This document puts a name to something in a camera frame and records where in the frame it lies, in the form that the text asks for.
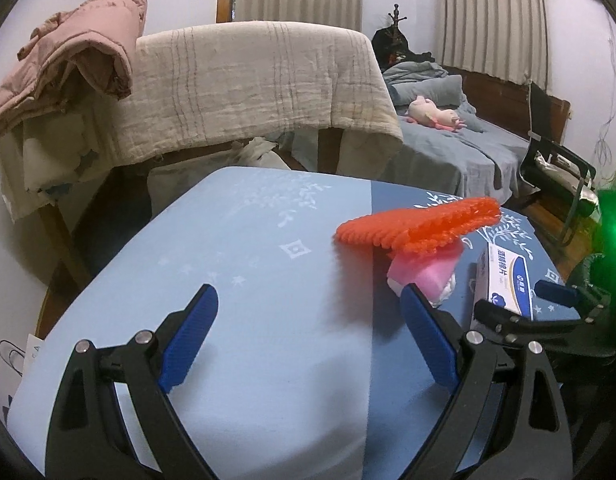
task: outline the paper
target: paper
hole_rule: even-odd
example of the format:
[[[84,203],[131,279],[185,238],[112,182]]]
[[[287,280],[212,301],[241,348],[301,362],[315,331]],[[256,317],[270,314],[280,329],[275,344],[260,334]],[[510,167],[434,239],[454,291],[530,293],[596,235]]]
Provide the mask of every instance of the paper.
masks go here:
[[[41,348],[41,345],[43,345],[43,343],[43,339],[35,337],[32,334],[28,334],[28,341],[26,342],[26,357],[24,358],[24,371],[22,373],[22,377],[28,372],[33,361],[37,358],[37,354],[39,354],[39,349]]]

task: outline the pink jacket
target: pink jacket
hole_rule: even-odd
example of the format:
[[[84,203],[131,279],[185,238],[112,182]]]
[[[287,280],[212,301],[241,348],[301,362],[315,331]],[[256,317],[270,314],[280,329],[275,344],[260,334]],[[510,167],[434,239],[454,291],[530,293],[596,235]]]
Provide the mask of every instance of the pink jacket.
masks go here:
[[[96,91],[128,97],[146,8],[147,0],[88,0],[33,30],[0,85],[0,137],[26,118],[65,110],[75,67]]]

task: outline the pink sponge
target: pink sponge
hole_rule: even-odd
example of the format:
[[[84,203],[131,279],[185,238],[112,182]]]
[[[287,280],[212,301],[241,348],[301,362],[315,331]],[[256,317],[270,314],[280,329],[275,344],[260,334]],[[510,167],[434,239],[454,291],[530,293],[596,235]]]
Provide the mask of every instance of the pink sponge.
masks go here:
[[[438,303],[463,253],[463,242],[454,240],[435,254],[413,254],[397,251],[388,270],[388,284],[401,296],[409,283],[416,283],[430,303]]]

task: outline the bed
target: bed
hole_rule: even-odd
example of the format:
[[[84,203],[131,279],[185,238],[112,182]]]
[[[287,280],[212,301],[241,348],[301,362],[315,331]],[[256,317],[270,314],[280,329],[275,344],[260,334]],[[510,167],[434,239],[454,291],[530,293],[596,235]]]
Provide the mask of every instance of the bed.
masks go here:
[[[492,196],[500,203],[524,193],[518,168],[528,149],[527,88],[484,74],[403,62],[383,73],[400,117],[404,143],[380,179],[462,197]],[[417,95],[453,108],[468,127],[442,132],[406,122]],[[552,98],[552,125],[560,142],[569,103]]]

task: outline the gray bedsheet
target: gray bedsheet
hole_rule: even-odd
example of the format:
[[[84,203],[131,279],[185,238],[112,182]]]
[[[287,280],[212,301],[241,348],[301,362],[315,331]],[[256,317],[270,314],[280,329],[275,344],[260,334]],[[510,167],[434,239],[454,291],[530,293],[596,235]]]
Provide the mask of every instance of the gray bedsheet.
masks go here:
[[[492,196],[504,203],[518,192],[526,140],[483,122],[485,131],[443,132],[399,118],[404,145],[381,180],[461,197]]]

